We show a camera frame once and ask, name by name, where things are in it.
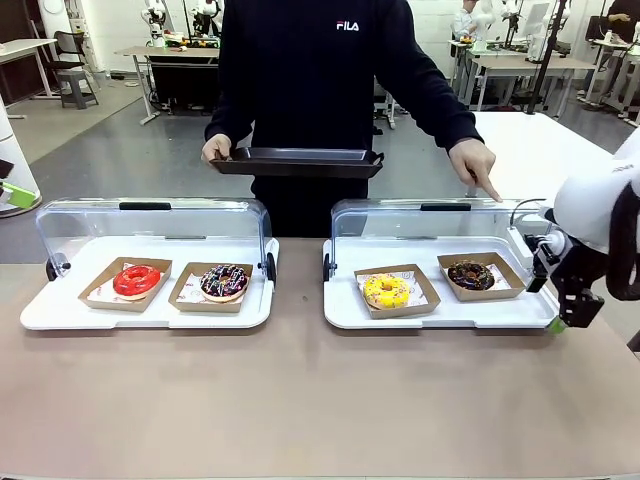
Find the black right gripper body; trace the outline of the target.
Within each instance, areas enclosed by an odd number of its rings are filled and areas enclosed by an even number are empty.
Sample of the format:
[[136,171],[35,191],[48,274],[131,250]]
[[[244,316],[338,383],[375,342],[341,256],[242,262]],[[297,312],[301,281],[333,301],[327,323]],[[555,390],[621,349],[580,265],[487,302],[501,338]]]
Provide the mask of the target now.
[[587,328],[604,305],[591,287],[608,268],[608,256],[571,241],[550,279],[558,292],[559,318],[570,328]]

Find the person's right hand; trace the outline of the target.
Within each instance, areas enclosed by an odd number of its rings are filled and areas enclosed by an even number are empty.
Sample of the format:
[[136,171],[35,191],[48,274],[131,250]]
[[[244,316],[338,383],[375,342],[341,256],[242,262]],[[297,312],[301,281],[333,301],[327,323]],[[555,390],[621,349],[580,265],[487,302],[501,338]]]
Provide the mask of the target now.
[[207,164],[213,161],[228,160],[231,148],[232,142],[227,135],[222,133],[215,134],[202,147],[201,159]]

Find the person's left hand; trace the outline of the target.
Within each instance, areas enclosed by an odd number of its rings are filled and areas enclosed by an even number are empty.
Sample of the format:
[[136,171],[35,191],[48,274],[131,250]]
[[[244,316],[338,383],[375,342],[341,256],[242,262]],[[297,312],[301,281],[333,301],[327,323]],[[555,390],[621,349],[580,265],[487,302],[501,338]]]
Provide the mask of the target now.
[[489,178],[496,156],[483,142],[474,138],[461,140],[448,150],[448,156],[465,185],[481,188],[494,201],[502,201]]

